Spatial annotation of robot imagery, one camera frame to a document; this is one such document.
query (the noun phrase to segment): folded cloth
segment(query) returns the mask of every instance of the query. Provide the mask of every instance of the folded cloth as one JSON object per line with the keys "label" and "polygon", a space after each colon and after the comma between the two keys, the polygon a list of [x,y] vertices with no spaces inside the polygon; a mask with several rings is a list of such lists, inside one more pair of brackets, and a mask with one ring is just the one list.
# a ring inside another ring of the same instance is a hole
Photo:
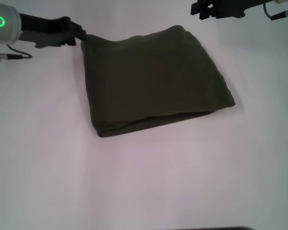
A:
{"label": "folded cloth", "polygon": [[213,61],[181,26],[118,42],[88,35],[81,47],[91,120],[100,137],[235,105]]}

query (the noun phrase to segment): folded towel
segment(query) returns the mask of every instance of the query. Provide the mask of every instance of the folded towel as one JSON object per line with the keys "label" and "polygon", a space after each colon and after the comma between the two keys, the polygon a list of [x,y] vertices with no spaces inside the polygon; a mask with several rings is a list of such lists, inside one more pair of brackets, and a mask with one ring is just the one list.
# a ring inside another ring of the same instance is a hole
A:
{"label": "folded towel", "polygon": [[110,137],[235,105],[223,76],[181,26],[112,42],[81,43],[92,124]]}

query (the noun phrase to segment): olive fabric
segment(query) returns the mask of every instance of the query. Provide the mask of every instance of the olive fabric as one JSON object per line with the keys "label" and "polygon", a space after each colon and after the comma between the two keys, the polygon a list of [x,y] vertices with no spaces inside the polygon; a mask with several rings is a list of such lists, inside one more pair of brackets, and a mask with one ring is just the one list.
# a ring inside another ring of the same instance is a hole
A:
{"label": "olive fabric", "polygon": [[91,120],[110,137],[235,105],[223,76],[181,26],[113,42],[81,43]]}

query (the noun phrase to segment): black bracket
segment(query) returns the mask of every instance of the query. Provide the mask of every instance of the black bracket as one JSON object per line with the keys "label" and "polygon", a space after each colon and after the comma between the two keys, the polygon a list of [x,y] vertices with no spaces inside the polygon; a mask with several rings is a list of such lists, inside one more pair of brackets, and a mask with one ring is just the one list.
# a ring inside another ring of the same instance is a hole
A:
{"label": "black bracket", "polygon": [[75,46],[75,39],[86,40],[86,31],[69,17],[43,19],[20,13],[22,33],[19,40],[34,42],[36,48]]}
{"label": "black bracket", "polygon": [[204,20],[210,16],[215,18],[243,18],[248,8],[262,5],[272,0],[198,0],[192,4],[191,15],[200,14]]}

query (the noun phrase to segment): dark green cloth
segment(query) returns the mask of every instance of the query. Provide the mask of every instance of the dark green cloth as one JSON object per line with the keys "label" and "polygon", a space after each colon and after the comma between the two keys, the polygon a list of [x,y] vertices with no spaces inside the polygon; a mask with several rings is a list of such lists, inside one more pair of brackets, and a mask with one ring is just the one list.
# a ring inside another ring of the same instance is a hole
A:
{"label": "dark green cloth", "polygon": [[81,43],[93,126],[110,137],[235,105],[223,76],[181,26],[112,42]]}

